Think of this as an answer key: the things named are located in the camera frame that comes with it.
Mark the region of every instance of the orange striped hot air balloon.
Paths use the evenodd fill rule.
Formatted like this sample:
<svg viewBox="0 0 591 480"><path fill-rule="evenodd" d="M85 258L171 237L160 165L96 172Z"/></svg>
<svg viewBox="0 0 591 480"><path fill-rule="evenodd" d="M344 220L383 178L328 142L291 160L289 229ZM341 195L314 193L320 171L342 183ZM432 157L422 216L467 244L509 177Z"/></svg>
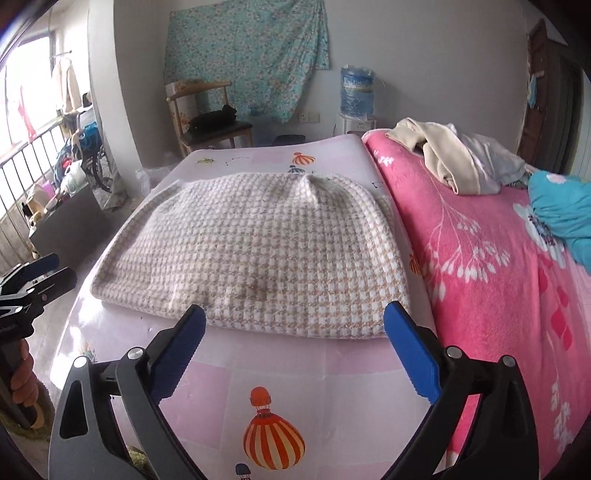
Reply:
<svg viewBox="0 0 591 480"><path fill-rule="evenodd" d="M271 396L264 387L251 391L256 417L244 432L244 452L258 466L267 470L285 470L301 460L306 444L300 432L279 415L271 413Z"/></svg>
<svg viewBox="0 0 591 480"><path fill-rule="evenodd" d="M422 276L421 267L418 264L418 259L417 259L417 256L415 254L410 254L410 262L409 262L409 265L408 266L410 267L410 270L413 273L416 273L417 275L421 275Z"/></svg>
<svg viewBox="0 0 591 480"><path fill-rule="evenodd" d="M301 152L294 153L295 158L292 160L296 165L310 165L314 163L315 158L309 155L303 155Z"/></svg>

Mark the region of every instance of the pink floral blanket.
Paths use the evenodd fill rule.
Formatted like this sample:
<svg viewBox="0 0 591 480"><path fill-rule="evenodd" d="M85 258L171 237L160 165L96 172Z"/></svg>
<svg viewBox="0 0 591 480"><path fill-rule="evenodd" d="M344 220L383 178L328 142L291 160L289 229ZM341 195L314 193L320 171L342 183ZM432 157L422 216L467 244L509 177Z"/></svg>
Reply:
<svg viewBox="0 0 591 480"><path fill-rule="evenodd" d="M526 190L458 196L385 131L363 141L410 236L442 344L471 358L517 359L534 410L543 477L591 409L591 319L583 317L569 253L535 218ZM450 446L455 453L477 402L470 398L466 405Z"/></svg>

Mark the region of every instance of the blue floral sheet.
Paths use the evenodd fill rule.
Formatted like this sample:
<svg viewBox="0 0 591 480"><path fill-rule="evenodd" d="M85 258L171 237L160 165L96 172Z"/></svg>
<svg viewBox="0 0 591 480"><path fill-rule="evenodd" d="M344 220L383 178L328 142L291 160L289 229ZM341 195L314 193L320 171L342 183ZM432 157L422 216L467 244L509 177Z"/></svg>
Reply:
<svg viewBox="0 0 591 480"><path fill-rule="evenodd" d="M231 80L240 117L287 122L313 69L328 68L324 0L226 0L170 14L165 83Z"/></svg>

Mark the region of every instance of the metal screw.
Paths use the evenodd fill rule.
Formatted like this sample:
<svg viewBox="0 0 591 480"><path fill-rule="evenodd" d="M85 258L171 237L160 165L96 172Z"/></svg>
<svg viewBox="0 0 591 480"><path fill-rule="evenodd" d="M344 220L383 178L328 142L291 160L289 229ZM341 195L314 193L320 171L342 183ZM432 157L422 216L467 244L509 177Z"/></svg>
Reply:
<svg viewBox="0 0 591 480"><path fill-rule="evenodd" d="M447 354L448 357L450 358L461 358L463 355L462 350L460 350L457 346L449 346L446 348L445 353Z"/></svg>
<svg viewBox="0 0 591 480"><path fill-rule="evenodd" d="M137 360L143 354L144 349L137 346L135 348L132 348L129 352L127 352L127 358L129 358L130 360Z"/></svg>
<svg viewBox="0 0 591 480"><path fill-rule="evenodd" d="M503 357L503 363L508 367L514 367L517 362L511 355L505 355Z"/></svg>
<svg viewBox="0 0 591 480"><path fill-rule="evenodd" d="M74 367L76 368L82 368L83 366L86 365L88 359L82 355L76 358L76 360L74 360Z"/></svg>

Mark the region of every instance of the houndstooth fabric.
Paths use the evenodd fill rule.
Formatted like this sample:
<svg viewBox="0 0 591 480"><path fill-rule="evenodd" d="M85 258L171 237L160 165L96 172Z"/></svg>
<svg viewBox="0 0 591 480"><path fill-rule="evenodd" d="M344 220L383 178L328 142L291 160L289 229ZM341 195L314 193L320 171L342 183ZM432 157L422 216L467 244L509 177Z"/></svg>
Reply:
<svg viewBox="0 0 591 480"><path fill-rule="evenodd" d="M91 292L174 320L196 303L216 326L381 336L389 302L410 308L383 208L339 176L242 173L175 183L119 231Z"/></svg>

